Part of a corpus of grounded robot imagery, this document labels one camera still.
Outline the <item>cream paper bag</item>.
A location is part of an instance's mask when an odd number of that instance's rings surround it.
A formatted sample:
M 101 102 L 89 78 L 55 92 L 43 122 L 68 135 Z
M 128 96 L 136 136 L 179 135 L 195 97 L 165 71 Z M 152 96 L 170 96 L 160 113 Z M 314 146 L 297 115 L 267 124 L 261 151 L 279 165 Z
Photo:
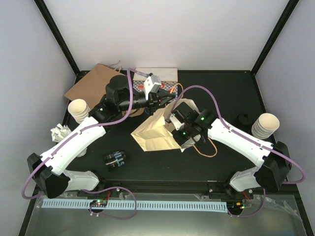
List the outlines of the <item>cream paper bag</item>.
M 173 101 L 166 105 L 165 108 L 154 112 L 153 115 L 149 116 L 131 133 L 131 136 L 144 151 L 179 149 L 181 152 L 184 152 L 185 149 L 193 147 L 202 156 L 215 157 L 218 149 L 210 138 L 208 141 L 214 148 L 214 153 L 211 155 L 201 153 L 195 146 L 196 142 L 201 140 L 200 135 L 195 136 L 193 139 L 190 138 L 182 145 L 177 144 L 174 140 L 171 132 L 175 130 L 175 126 L 172 123 L 167 123 L 165 119 L 170 114 L 173 105 L 178 106 L 181 103 L 186 103 L 190 108 L 198 109 L 193 100 L 181 97 L 177 103 Z

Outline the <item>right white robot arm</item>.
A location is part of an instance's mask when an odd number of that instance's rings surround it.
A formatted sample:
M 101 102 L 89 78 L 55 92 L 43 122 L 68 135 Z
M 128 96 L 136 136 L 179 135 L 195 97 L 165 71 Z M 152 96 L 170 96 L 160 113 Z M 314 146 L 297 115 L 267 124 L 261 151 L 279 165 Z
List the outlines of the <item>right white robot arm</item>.
M 223 190 L 229 198 L 236 198 L 242 191 L 257 187 L 278 192 L 292 168 L 290 162 L 274 153 L 277 151 L 288 155 L 284 143 L 273 144 L 257 139 L 229 123 L 223 124 L 209 110 L 199 113 L 183 102 L 171 112 L 169 121 L 175 127 L 172 135 L 178 145 L 210 138 L 230 147 L 254 164 L 253 168 L 235 172 L 228 178 Z

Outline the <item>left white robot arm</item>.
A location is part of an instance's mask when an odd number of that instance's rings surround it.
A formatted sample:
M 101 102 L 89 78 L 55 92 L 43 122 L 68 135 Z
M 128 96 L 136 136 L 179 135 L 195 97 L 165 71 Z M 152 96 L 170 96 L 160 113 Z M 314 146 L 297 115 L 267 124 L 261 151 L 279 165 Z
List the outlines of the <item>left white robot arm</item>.
M 112 125 L 127 118 L 131 110 L 146 108 L 153 113 L 175 98 L 175 94 L 160 86 L 158 76 L 153 74 L 147 75 L 141 92 L 133 88 L 130 76 L 112 77 L 105 87 L 105 95 L 75 130 L 50 150 L 41 155 L 32 153 L 27 158 L 31 179 L 50 199 L 73 190 L 87 190 L 101 196 L 106 185 L 96 172 L 68 171 L 67 166 Z

